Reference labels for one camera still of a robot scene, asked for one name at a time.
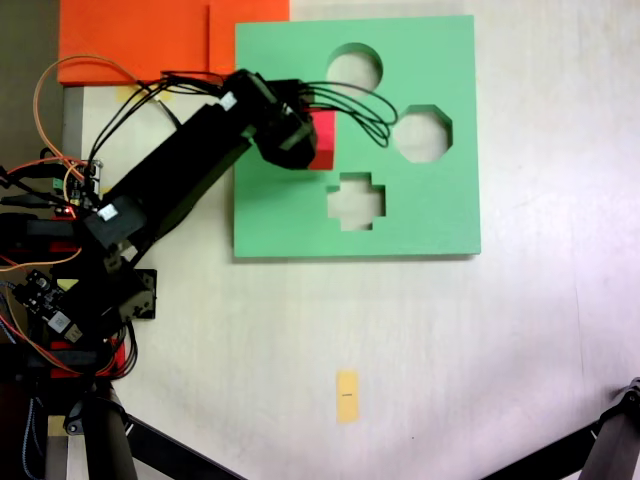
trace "black metal leg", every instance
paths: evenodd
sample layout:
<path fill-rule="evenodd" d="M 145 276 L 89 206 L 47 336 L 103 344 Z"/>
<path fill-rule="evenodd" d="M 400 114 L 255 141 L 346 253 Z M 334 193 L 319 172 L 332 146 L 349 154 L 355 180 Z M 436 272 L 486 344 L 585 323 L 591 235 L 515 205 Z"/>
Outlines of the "black metal leg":
<path fill-rule="evenodd" d="M 174 480 L 246 480 L 135 417 L 129 422 L 133 457 Z"/>
<path fill-rule="evenodd" d="M 639 453 L 638 423 L 619 413 L 602 425 L 580 480 L 631 480 Z"/>
<path fill-rule="evenodd" d="M 102 400 L 87 405 L 82 428 L 91 480 L 138 480 L 120 412 Z"/>
<path fill-rule="evenodd" d="M 595 443 L 592 432 L 597 432 L 598 428 L 598 422 L 587 425 L 484 480 L 562 480 L 582 469 Z"/>

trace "robotic arm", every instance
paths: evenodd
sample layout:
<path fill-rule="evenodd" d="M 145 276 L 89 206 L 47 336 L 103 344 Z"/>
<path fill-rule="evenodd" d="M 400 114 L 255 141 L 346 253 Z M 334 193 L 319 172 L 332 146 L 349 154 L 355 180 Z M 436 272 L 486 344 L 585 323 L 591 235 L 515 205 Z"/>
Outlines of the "robotic arm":
<path fill-rule="evenodd" d="M 296 80 L 266 82 L 240 70 L 224 82 L 219 103 L 205 105 L 107 193 L 96 211 L 52 222 L 82 247 L 79 281 L 62 292 L 39 272 L 14 290 L 16 299 L 57 334 L 83 348 L 99 345 L 154 305 L 154 289 L 134 270 L 144 252 L 175 228 L 205 192 L 251 146 L 265 160 L 305 169 L 316 133 Z M 189 169 L 176 165 L 189 161 Z M 30 225 L 47 221 L 32 219 Z M 122 253 L 138 254 L 127 261 Z"/>

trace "yellow sticky note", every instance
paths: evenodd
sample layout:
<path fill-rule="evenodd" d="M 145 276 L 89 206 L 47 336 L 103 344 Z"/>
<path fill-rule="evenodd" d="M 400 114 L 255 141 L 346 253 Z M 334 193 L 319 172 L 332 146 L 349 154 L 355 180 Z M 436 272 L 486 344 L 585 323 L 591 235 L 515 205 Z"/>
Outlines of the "yellow sticky note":
<path fill-rule="evenodd" d="M 338 423 L 358 420 L 358 372 L 343 370 L 336 376 Z"/>
<path fill-rule="evenodd" d="M 116 87 L 116 100 L 118 101 L 118 103 L 126 102 L 129 99 L 129 97 L 133 95 L 133 92 L 135 92 L 139 88 L 140 87 L 138 85 L 135 85 L 135 86 L 124 85 L 124 86 Z M 139 93 L 138 95 L 136 95 L 136 97 L 133 100 L 131 100 L 131 102 L 129 102 L 129 104 L 134 105 L 138 100 L 144 97 L 144 95 L 145 95 L 144 92 Z M 167 92 L 167 91 L 160 92 L 154 98 L 162 100 L 163 102 L 167 102 L 171 98 L 171 92 Z"/>
<path fill-rule="evenodd" d="M 78 280 L 74 280 L 71 278 L 59 278 L 58 279 L 58 286 L 63 289 L 65 292 L 67 290 L 69 290 L 71 287 L 73 287 L 76 283 L 78 283 Z"/>

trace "cross-shaped hole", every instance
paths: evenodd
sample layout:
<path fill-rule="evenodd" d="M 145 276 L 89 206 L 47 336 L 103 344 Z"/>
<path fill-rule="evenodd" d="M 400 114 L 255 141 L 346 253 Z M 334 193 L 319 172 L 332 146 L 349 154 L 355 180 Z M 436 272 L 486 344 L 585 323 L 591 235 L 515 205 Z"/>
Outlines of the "cross-shaped hole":
<path fill-rule="evenodd" d="M 342 231 L 372 230 L 385 216 L 384 187 L 371 183 L 370 173 L 343 173 L 340 186 L 327 188 L 329 218 L 339 218 Z"/>

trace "orange paper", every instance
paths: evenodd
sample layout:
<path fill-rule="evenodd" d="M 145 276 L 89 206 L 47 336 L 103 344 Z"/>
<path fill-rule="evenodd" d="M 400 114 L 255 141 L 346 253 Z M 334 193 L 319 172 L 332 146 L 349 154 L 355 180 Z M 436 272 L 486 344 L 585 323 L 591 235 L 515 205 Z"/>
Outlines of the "orange paper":
<path fill-rule="evenodd" d="M 236 69 L 236 23 L 288 20 L 289 0 L 211 0 L 210 70 L 229 74 Z"/>
<path fill-rule="evenodd" d="M 109 57 L 141 80 L 162 70 L 207 70 L 210 0 L 60 0 L 60 58 Z M 64 85 L 130 83 L 115 68 L 87 60 L 63 64 Z"/>

